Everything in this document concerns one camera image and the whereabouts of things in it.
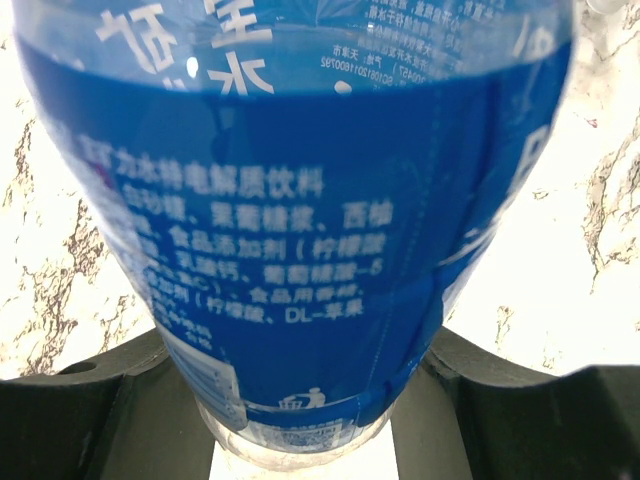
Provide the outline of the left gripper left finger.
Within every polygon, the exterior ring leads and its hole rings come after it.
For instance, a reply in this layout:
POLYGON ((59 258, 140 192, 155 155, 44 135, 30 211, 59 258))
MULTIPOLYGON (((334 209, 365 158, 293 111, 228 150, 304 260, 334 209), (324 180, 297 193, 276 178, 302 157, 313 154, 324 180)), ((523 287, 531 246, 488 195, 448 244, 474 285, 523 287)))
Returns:
POLYGON ((4 479, 206 479, 213 451, 154 330, 55 375, 1 383, 4 479))

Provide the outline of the clear bottle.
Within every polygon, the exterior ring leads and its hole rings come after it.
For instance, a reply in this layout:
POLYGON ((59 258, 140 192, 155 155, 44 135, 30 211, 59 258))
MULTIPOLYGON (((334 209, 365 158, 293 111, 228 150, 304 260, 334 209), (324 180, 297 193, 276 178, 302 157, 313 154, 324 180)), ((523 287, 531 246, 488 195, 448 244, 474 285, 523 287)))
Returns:
POLYGON ((385 422, 547 142, 570 1, 16 1, 40 119, 232 449, 385 422))

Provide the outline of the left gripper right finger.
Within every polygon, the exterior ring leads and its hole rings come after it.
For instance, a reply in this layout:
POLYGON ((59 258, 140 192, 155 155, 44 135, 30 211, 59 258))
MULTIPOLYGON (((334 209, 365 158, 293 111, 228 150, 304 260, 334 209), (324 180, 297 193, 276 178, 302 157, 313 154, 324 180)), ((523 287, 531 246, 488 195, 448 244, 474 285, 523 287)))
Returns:
POLYGON ((636 479, 639 369, 552 376, 443 328, 391 427, 402 479, 636 479))

